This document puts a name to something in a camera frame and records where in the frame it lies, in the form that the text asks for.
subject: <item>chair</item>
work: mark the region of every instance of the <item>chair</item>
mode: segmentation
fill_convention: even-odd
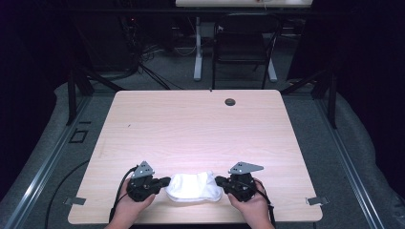
[[[264,65],[262,89],[268,77],[268,65],[282,23],[265,12],[230,13],[215,23],[212,58],[212,89],[215,89],[216,65]]]

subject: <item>human hand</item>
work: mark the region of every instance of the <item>human hand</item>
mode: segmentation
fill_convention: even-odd
[[[116,212],[111,222],[105,229],[128,229],[138,219],[140,212],[147,208],[155,199],[155,194],[149,196],[143,202],[135,202],[128,197],[126,189],[130,178],[125,179],[122,184],[119,197],[121,200],[117,204]]]
[[[261,181],[255,178],[256,188],[262,193],[265,192]],[[252,199],[247,202],[238,201],[232,194],[228,194],[228,198],[232,206],[238,209],[246,223],[252,229],[274,229],[270,222],[268,215],[268,206],[264,197],[256,194]]]

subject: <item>table top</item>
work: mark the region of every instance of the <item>table top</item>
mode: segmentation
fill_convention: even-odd
[[[235,100],[228,106],[226,99]],[[276,221],[317,221],[319,206],[283,99],[273,90],[124,91],[116,94],[80,184],[69,222],[107,223],[125,173],[146,160],[154,177],[227,172],[239,161],[275,206]],[[137,223],[244,222],[226,195],[218,202],[178,203],[164,189]]]
[[[177,7],[309,8],[312,0],[176,0]]]

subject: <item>light wood surface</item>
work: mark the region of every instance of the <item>light wood surface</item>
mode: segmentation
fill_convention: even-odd
[[[234,106],[224,101],[233,98]],[[317,221],[319,206],[282,97],[270,90],[119,92],[105,120],[70,223],[107,223],[119,183],[146,160],[154,177],[227,173],[239,161],[264,166],[260,179],[277,221]],[[160,190],[138,223],[243,222],[226,195],[218,202],[177,203]]]
[[[192,8],[309,8],[312,0],[176,0],[177,7]]]

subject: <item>white cloth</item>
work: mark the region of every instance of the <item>white cloth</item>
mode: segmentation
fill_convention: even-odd
[[[218,201],[223,194],[211,171],[195,175],[173,175],[165,191],[176,202]]]

